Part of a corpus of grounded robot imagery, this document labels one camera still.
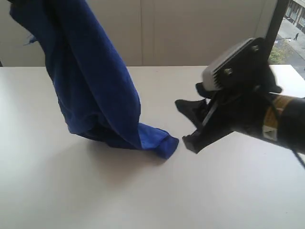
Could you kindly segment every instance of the bolt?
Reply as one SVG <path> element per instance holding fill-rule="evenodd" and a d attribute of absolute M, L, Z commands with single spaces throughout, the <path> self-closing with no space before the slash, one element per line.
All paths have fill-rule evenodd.
<path fill-rule="evenodd" d="M 233 69 L 232 68 L 226 68 L 225 70 L 224 70 L 224 74 L 226 74 L 226 75 L 232 75 L 232 73 L 233 73 Z"/>
<path fill-rule="evenodd" d="M 252 49 L 252 51 L 254 51 L 254 52 L 259 51 L 258 45 L 252 46 L 251 49 Z"/>

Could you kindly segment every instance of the pedestrian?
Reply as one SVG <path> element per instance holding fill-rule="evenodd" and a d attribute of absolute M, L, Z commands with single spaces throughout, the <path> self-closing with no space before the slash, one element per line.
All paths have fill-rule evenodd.
<path fill-rule="evenodd" d="M 297 41 L 298 36 L 299 36 L 299 33 L 297 33 L 297 34 L 295 35 L 294 41 Z"/>

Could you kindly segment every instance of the warning label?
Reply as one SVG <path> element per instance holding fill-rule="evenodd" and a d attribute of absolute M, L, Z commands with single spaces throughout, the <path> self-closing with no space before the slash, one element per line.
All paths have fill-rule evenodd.
<path fill-rule="evenodd" d="M 294 99 L 293 97 L 279 95 L 273 101 L 279 116 L 281 116 L 284 109 L 293 99 Z M 277 130 L 278 130 L 278 121 L 276 115 L 272 107 L 269 107 L 264 118 L 264 125 L 263 125 L 264 138 L 277 141 Z"/>

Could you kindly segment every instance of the blue cloth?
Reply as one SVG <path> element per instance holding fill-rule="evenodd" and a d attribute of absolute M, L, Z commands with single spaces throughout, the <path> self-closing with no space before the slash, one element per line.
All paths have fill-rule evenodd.
<path fill-rule="evenodd" d="M 179 140 L 139 123 L 125 64 L 85 0 L 11 0 L 10 14 L 40 43 L 69 131 L 111 147 L 169 158 Z"/>

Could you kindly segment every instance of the table surface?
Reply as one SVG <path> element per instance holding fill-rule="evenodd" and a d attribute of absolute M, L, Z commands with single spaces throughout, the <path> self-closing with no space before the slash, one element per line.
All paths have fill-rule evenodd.
<path fill-rule="evenodd" d="M 194 131 L 176 99 L 197 100 L 204 67 L 129 68 L 141 121 Z M 304 97 L 290 66 L 284 94 Z M 1 229 L 303 229 L 305 171 L 287 149 L 233 133 L 163 161 L 68 133 L 44 68 L 0 68 Z"/>

